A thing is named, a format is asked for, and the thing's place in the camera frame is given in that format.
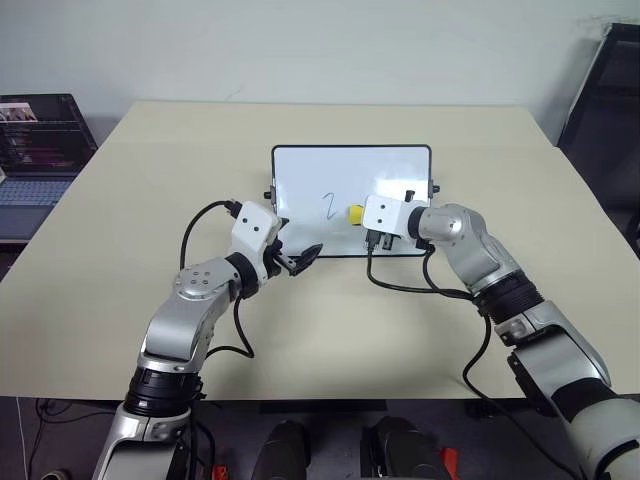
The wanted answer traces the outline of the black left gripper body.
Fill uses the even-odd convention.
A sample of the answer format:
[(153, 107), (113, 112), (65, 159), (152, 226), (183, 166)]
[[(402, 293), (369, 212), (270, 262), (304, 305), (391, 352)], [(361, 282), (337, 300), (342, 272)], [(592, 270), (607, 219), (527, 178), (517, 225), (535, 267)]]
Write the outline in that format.
[(282, 253), (283, 243), (276, 238), (270, 245), (267, 245), (262, 255), (262, 264), (265, 268), (268, 279), (276, 277), (285, 270), (285, 261), (291, 259)]

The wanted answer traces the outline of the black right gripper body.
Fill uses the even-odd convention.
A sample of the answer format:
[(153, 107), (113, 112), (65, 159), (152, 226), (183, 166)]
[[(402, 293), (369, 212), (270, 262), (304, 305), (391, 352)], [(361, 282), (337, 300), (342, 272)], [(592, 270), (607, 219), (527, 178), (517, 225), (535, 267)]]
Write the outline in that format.
[(376, 248), (390, 251), (394, 243), (395, 235), (377, 230), (368, 230), (365, 237), (367, 251), (374, 251)]

